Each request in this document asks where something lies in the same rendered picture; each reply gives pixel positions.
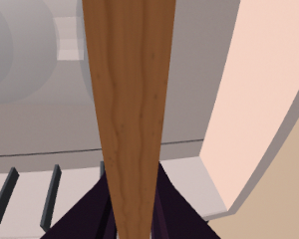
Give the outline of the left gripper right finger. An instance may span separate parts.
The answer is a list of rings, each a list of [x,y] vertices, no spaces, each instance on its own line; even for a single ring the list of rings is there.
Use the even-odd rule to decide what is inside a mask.
[[[163,239],[221,239],[176,190],[159,162],[151,239],[162,239],[162,237]]]

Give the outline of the white bottle with grey cap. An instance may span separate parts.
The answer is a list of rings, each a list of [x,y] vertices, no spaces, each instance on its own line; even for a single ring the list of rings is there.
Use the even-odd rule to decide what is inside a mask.
[[[82,6],[0,0],[0,105],[95,105]]]

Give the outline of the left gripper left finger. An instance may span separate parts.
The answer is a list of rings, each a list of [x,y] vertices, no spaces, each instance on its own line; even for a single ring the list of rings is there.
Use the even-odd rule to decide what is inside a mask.
[[[117,232],[105,171],[99,181],[40,239],[117,239]]]

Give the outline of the beige wall rack frame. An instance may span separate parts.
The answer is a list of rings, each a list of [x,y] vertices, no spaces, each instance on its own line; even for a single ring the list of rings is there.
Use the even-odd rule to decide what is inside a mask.
[[[241,0],[200,155],[160,164],[204,221],[233,215],[298,119],[299,0]],[[19,173],[0,239],[46,233],[40,221],[53,171]],[[99,167],[61,171],[51,227],[100,179]]]

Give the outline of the brown wooden shelf board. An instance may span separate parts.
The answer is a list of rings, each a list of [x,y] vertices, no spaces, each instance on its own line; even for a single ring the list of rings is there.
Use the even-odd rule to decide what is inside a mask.
[[[119,239],[150,239],[176,0],[82,0]]]

